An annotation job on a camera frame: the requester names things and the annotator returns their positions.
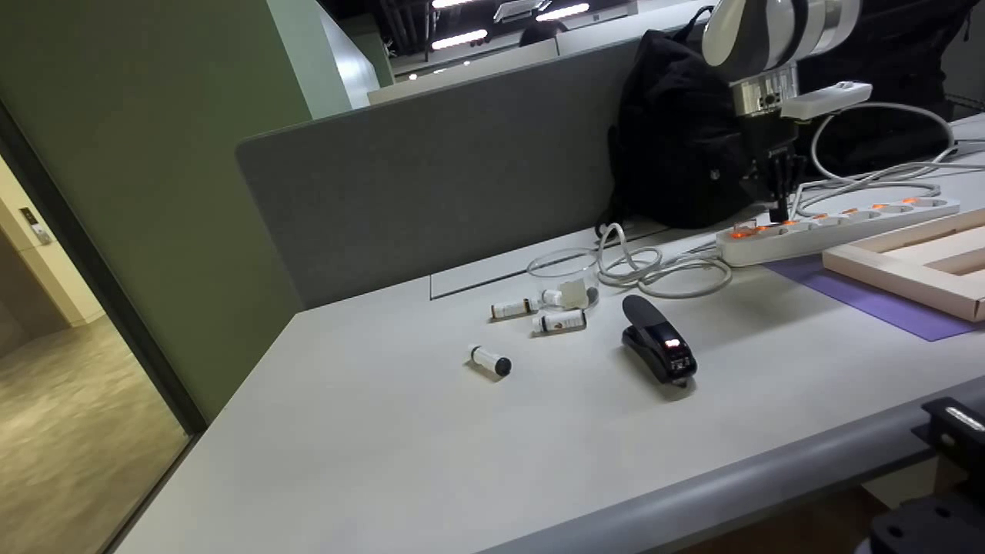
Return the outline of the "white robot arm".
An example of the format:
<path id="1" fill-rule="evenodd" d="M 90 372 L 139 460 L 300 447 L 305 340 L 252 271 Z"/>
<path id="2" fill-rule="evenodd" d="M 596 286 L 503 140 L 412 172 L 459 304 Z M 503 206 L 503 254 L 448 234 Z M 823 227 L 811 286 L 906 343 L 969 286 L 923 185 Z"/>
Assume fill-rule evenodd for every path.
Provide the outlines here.
<path id="1" fill-rule="evenodd" d="M 719 0 L 703 29 L 703 58 L 734 89 L 748 153 L 743 187 L 773 222 L 789 217 L 798 127 L 870 97 L 870 87 L 859 79 L 812 91 L 801 91 L 798 79 L 798 63 L 842 46 L 859 12 L 861 0 Z"/>

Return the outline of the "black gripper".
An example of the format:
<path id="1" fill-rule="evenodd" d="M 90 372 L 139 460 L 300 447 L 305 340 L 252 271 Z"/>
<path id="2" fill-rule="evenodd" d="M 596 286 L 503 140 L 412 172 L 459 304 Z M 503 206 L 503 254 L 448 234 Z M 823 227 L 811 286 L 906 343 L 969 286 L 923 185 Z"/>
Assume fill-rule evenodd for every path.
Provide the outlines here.
<path id="1" fill-rule="evenodd" d="M 746 118 L 743 145 L 746 145 L 746 174 L 743 187 L 755 200 L 776 202 L 771 222 L 786 223 L 789 213 L 789 182 L 793 182 L 793 147 L 798 139 L 798 122 L 778 114 Z"/>

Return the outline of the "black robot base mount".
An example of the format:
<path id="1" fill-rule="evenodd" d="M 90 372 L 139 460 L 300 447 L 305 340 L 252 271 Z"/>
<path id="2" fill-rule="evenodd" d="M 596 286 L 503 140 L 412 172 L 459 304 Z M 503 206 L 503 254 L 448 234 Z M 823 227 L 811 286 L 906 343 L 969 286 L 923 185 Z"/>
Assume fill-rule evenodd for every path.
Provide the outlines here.
<path id="1" fill-rule="evenodd" d="M 985 554 L 985 414 L 956 396 L 923 412 L 916 433 L 936 451 L 934 489 L 877 515 L 856 554 Z"/>

